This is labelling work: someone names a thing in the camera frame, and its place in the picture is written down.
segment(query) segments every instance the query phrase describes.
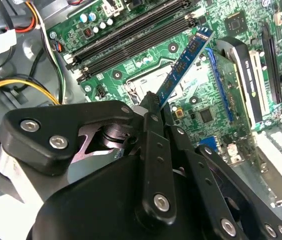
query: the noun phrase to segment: chip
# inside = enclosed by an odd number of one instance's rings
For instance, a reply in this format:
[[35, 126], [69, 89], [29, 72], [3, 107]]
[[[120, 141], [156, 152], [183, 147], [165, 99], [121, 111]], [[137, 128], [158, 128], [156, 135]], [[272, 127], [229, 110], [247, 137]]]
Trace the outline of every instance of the chip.
[[178, 119], [184, 117], [184, 113], [182, 109], [177, 110], [175, 113]]
[[237, 12], [225, 19], [225, 27], [229, 36], [235, 37], [248, 30], [244, 11]]
[[213, 121], [213, 116], [211, 113], [211, 110], [209, 108], [201, 110], [200, 116], [202, 118], [203, 123], [209, 123], [210, 121]]

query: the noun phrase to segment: red wire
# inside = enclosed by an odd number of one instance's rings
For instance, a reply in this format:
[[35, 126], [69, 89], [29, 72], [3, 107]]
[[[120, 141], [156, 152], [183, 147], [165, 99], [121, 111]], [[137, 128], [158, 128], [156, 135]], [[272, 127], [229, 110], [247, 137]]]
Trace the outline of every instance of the red wire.
[[79, 1], [75, 1], [75, 2], [72, 2], [72, 3], [69, 3], [70, 5], [79, 5], [80, 3], [82, 3], [83, 0], [79, 0]]

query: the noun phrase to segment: capacitor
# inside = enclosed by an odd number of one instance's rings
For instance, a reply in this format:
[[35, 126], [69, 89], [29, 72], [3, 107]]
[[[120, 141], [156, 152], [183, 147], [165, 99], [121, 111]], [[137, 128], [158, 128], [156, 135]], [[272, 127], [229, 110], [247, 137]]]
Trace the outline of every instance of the capacitor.
[[100, 23], [100, 28], [101, 28], [101, 29], [105, 29], [105, 28], [106, 28], [105, 22], [101, 22], [101, 23]]
[[147, 58], [147, 57], [145, 57], [145, 58], [143, 58], [143, 63], [148, 63], [150, 60]]
[[140, 68], [140, 67], [142, 66], [142, 63], [141, 63], [140, 61], [137, 61], [137, 62], [135, 63], [135, 65], [136, 65], [137, 68]]
[[87, 22], [87, 16], [86, 16], [84, 13], [82, 13], [82, 14], [80, 15], [80, 21], [81, 21], [82, 23], [86, 23], [86, 22]]
[[263, 50], [257, 49], [257, 52], [259, 53], [261, 58], [265, 56], [265, 52]]
[[90, 13], [89, 13], [89, 20], [90, 20], [91, 22], [94, 22], [94, 21], [96, 20], [96, 15], [95, 15], [95, 13], [93, 13], [93, 12], [90, 12]]
[[97, 33], [99, 32], [99, 28], [98, 28], [97, 26], [95, 26], [95, 27], [93, 28], [93, 32], [94, 32], [95, 34], [97, 34]]
[[267, 70], [267, 66], [266, 66], [265, 64], [261, 64], [261, 66], [262, 66], [262, 70], [263, 70], [263, 71], [266, 71], [266, 70]]
[[206, 56], [205, 56], [204, 54], [200, 54], [200, 60], [201, 60], [201, 61], [204, 62], [204, 61], [206, 61], [206, 59], [207, 59], [207, 58], [206, 58]]
[[109, 26], [113, 25], [113, 20], [111, 18], [108, 18], [106, 21], [106, 24], [108, 24]]

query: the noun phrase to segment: small black chip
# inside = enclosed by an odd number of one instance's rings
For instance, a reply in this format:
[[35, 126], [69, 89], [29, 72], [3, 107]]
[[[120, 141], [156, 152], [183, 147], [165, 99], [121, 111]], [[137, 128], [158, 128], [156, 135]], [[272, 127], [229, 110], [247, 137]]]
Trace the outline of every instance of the small black chip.
[[200, 111], [200, 115], [201, 115], [203, 123], [205, 124], [209, 123], [210, 121], [213, 121], [213, 116], [209, 108]]
[[207, 22], [207, 20], [206, 20], [206, 17], [205, 16], [201, 16], [200, 18], [199, 18], [199, 23], [200, 23], [200, 25], [203, 25], [204, 23], [206, 23]]
[[231, 37], [246, 32], [248, 29], [244, 11], [237, 12], [226, 18], [225, 27], [227, 34]]
[[207, 6], [212, 5], [213, 4], [213, 0], [206, 0], [206, 4], [207, 4]]

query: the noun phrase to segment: integrated circuit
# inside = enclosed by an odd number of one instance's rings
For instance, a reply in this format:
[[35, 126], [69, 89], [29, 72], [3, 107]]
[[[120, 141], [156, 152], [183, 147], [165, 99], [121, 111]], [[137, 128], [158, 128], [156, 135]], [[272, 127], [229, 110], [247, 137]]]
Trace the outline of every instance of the integrated circuit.
[[248, 30], [244, 11], [240, 11], [229, 16], [225, 19], [224, 23], [227, 34], [232, 37], [242, 34]]
[[213, 116], [212, 116], [210, 108], [206, 108], [204, 110], [201, 110], [200, 116], [201, 116], [203, 123], [205, 123], [205, 124], [213, 121]]

